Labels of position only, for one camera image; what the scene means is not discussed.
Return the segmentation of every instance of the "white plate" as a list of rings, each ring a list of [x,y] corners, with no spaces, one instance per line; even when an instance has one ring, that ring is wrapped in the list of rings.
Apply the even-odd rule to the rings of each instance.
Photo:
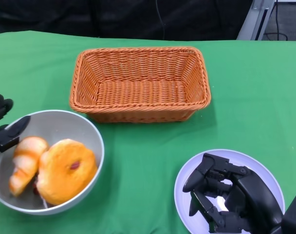
[[[210,153],[213,155],[225,157],[229,159],[229,162],[238,166],[246,166],[257,173],[260,178],[265,182],[268,188],[271,190],[273,195],[275,196],[282,212],[285,212],[284,198],[281,191],[281,188],[274,178],[274,176],[270,173],[270,171],[265,168],[261,163],[251,158],[248,155],[243,153],[232,151],[232,150],[209,150],[197,154],[193,158],[191,158],[179,171],[174,187],[174,199],[177,212],[186,226],[186,228],[192,234],[209,234],[209,226],[200,212],[197,212],[194,216],[189,217],[189,206],[191,201],[190,193],[183,193],[183,186],[190,176],[190,174],[196,169],[196,167],[201,163],[202,157],[204,153]],[[222,197],[217,197],[216,199],[210,198],[209,200],[213,203],[214,206],[217,207],[219,211],[227,211],[224,206],[224,199]]]

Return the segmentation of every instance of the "croissant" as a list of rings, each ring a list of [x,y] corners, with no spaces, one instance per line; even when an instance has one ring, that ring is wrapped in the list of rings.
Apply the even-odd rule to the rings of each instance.
[[[13,175],[9,179],[9,189],[14,196],[20,195],[38,170],[41,155],[49,148],[46,140],[29,136],[23,139],[14,151]]]

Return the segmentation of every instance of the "bowl rim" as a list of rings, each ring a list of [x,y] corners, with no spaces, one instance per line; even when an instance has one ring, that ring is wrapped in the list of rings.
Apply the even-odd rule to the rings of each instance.
[[[105,156],[104,141],[103,141],[103,138],[102,138],[99,130],[95,127],[94,124],[92,124],[91,121],[89,121],[87,118],[85,118],[85,117],[83,117],[83,116],[81,116],[81,115],[79,115],[77,113],[70,112],[70,111],[64,111],[64,110],[44,110],[44,111],[37,111],[37,112],[30,113],[27,116],[32,116],[32,115],[39,114],[39,113],[44,113],[44,112],[65,112],[65,113],[72,114],[72,115],[75,115],[75,116],[78,116],[78,117],[84,119],[86,122],[88,122],[94,128],[94,130],[98,134],[98,136],[100,138],[100,141],[101,141],[101,147],[102,147],[103,151],[102,151],[102,155],[101,155],[101,160],[100,160],[100,163],[99,163],[99,167],[98,167],[97,172],[94,175],[93,179],[89,182],[89,184],[80,193],[78,193],[76,196],[74,196],[70,200],[68,200],[68,201],[66,201],[66,202],[64,202],[64,203],[62,203],[60,205],[57,205],[57,206],[54,206],[54,207],[50,207],[50,208],[47,208],[47,209],[29,210],[29,209],[24,209],[24,208],[19,208],[19,207],[13,206],[13,205],[7,203],[6,201],[4,201],[3,199],[0,198],[0,202],[3,205],[5,205],[5,206],[7,206],[7,207],[9,207],[9,208],[11,208],[13,210],[20,211],[20,212],[23,212],[23,213],[46,213],[46,212],[51,212],[51,211],[58,210],[59,208],[61,208],[63,206],[67,206],[68,204],[72,203],[74,200],[76,200],[78,197],[80,197],[82,194],[84,194],[85,191],[94,183],[94,181],[96,180],[96,178],[98,177],[98,175],[99,175],[99,173],[100,173],[100,171],[102,169],[103,162],[104,162],[104,156]],[[15,120],[11,124],[9,124],[6,128],[9,128],[14,123],[16,123],[17,121],[19,121],[21,118]]]

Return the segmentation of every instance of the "donut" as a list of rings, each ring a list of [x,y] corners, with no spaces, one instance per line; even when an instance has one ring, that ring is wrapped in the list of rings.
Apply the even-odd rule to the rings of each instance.
[[[59,205],[80,193],[96,171],[92,150],[71,139],[61,140],[40,158],[37,190],[48,203]]]
[[[9,189],[14,196],[20,195],[37,173],[41,155],[49,149],[46,140],[29,136],[23,139],[14,150],[13,175],[9,179]]]

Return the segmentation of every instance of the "grey bowl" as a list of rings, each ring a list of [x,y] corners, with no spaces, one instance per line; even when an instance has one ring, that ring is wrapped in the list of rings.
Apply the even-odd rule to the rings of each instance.
[[[13,197],[10,194],[8,180],[14,169],[12,159],[15,148],[13,147],[4,153],[0,153],[0,202],[11,209],[31,215],[56,214],[73,207],[91,191],[102,169],[104,142],[97,128],[89,120],[76,113],[47,110],[29,115],[31,116],[30,123],[21,134],[20,139],[28,136],[39,136],[46,139],[50,146],[52,146],[62,139],[69,138],[82,142],[94,152],[96,157],[98,170],[88,186],[71,200],[46,209],[42,199],[38,195],[33,194],[31,184],[28,185],[19,197]]]

